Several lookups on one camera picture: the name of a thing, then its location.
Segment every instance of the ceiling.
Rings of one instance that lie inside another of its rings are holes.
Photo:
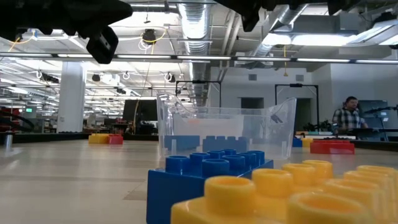
[[[231,11],[221,5],[213,4],[211,8],[210,30],[211,35],[208,41],[211,43],[210,54],[220,55],[224,42],[224,37],[228,29],[228,16]],[[327,16],[328,9],[324,4],[309,5],[302,15],[318,15]],[[259,22],[252,32],[244,32],[240,26],[237,36],[232,35],[228,39],[228,43],[234,45],[231,48],[231,55],[236,52],[250,52],[254,50],[263,40],[262,34],[263,25]],[[119,45],[116,54],[161,54],[161,55],[183,55],[185,54],[184,35],[181,26],[180,16],[178,14],[163,12],[134,12],[132,17],[116,22],[111,25],[115,33],[119,37]],[[145,29],[154,29],[157,38],[161,38],[157,43],[148,47],[147,49],[142,44],[141,35]],[[55,30],[51,36],[45,36],[40,31],[30,30],[23,35],[24,44],[16,44],[12,48],[12,52],[45,52],[54,54],[87,54],[85,45],[87,40],[83,40],[77,36],[68,37],[61,30]],[[0,52],[7,52],[13,43],[0,39]],[[363,52],[372,52],[372,47],[361,47],[361,51],[355,56],[362,58],[369,58],[369,54]],[[286,45],[275,46],[271,53],[275,57],[335,57],[344,58],[341,54],[342,48],[348,49],[352,47],[320,47],[320,46],[302,46],[302,45]],[[378,46],[379,52],[388,51],[388,46]],[[383,58],[383,53],[376,54],[377,58]],[[86,90],[86,115],[92,112],[100,112],[104,114],[111,114],[117,116],[123,113],[124,98],[116,93],[114,85],[126,86],[134,88],[128,96],[155,96],[157,92],[167,91],[174,93],[175,84],[169,83],[165,79],[165,75],[171,73],[176,80],[189,81],[189,63],[160,63],[160,62],[111,62],[109,65],[100,65],[93,61],[82,61],[82,66],[88,71],[87,90]],[[274,63],[271,67],[279,69],[284,67],[285,63]],[[314,69],[316,65],[312,63],[290,63],[288,67],[307,68],[309,71]],[[38,71],[51,75],[55,78],[61,79],[62,61],[59,60],[25,60],[18,58],[2,58],[0,59],[0,78],[2,84],[16,84],[16,85],[33,85],[34,87],[24,87],[28,94],[11,92],[10,88],[3,88],[2,94],[4,97],[21,97],[23,100],[3,100],[3,106],[10,106],[11,102],[15,105],[30,104],[31,101],[42,102],[42,109],[40,110],[44,115],[54,115],[57,113],[57,105],[59,99],[59,85],[44,88],[49,85],[47,82],[41,81],[38,76]],[[113,75],[113,80],[118,83],[110,82],[94,82],[92,76],[98,75]],[[96,88],[98,86],[109,86],[108,89]],[[181,92],[181,99],[188,99],[189,91]]]

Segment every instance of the white pillar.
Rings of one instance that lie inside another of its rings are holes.
[[[86,70],[80,62],[63,62],[57,132],[83,131]]]

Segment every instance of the ventilation pipe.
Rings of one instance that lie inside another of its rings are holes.
[[[210,4],[179,4],[181,14],[182,30],[185,39],[207,39],[209,38]],[[185,42],[185,49],[189,55],[208,55],[210,43],[208,42]],[[210,80],[209,63],[189,63],[190,79],[193,81]],[[205,106],[209,85],[192,84],[193,104]]]
[[[303,11],[305,10],[305,8],[307,6],[308,6],[308,4],[302,4],[302,5],[299,5],[294,10],[290,9],[289,5],[282,6],[282,9],[280,10],[279,15],[277,16],[275,22],[273,23],[273,25],[271,25],[270,31],[276,30],[283,26],[290,26],[290,28],[292,29],[293,23],[301,15],[301,13],[303,13]],[[267,44],[261,43],[250,54],[250,57],[265,57],[271,51],[272,48],[273,48],[273,45],[267,45]],[[251,62],[251,63],[247,63],[247,64],[243,65],[242,67],[249,68],[249,69],[253,69],[256,67],[263,68],[264,64],[257,63],[257,62]]]

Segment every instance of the transparent plastic bin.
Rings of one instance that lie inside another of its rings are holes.
[[[175,95],[160,93],[157,115],[161,154],[207,152],[209,139],[218,142],[224,138],[231,147],[246,144],[245,151],[264,151],[266,159],[287,159],[292,149],[296,102],[296,98],[290,98],[261,110],[186,108]],[[229,149],[217,143],[212,146],[214,150]]]

